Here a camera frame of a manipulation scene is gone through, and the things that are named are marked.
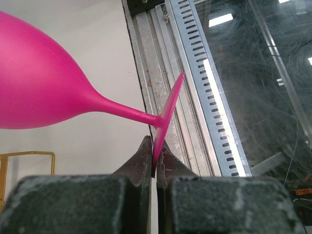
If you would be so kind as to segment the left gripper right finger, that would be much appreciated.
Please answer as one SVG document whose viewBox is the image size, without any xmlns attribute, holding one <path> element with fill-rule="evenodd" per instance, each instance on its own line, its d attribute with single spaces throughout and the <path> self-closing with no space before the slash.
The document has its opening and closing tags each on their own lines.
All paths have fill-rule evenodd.
<svg viewBox="0 0 312 234">
<path fill-rule="evenodd" d="M 270 177 L 197 176 L 164 144 L 156 167 L 161 234 L 302 234 L 288 191 Z"/>
</svg>

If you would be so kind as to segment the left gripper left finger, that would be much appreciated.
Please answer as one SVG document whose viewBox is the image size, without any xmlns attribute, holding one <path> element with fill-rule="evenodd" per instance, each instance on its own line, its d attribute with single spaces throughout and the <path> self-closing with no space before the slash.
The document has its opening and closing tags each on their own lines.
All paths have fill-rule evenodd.
<svg viewBox="0 0 312 234">
<path fill-rule="evenodd" d="M 148 234 L 152 139 L 112 174 L 22 178 L 0 214 L 3 234 Z"/>
</svg>

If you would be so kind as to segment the magenta wine glass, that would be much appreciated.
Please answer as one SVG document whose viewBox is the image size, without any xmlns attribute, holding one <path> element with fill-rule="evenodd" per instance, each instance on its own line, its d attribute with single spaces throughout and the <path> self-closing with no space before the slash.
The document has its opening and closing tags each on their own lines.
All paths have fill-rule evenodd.
<svg viewBox="0 0 312 234">
<path fill-rule="evenodd" d="M 33 25 L 0 14 L 0 127 L 33 129 L 89 112 L 104 112 L 151 125 L 156 163 L 184 81 L 181 73 L 159 115 L 101 95 L 70 54 Z"/>
</svg>

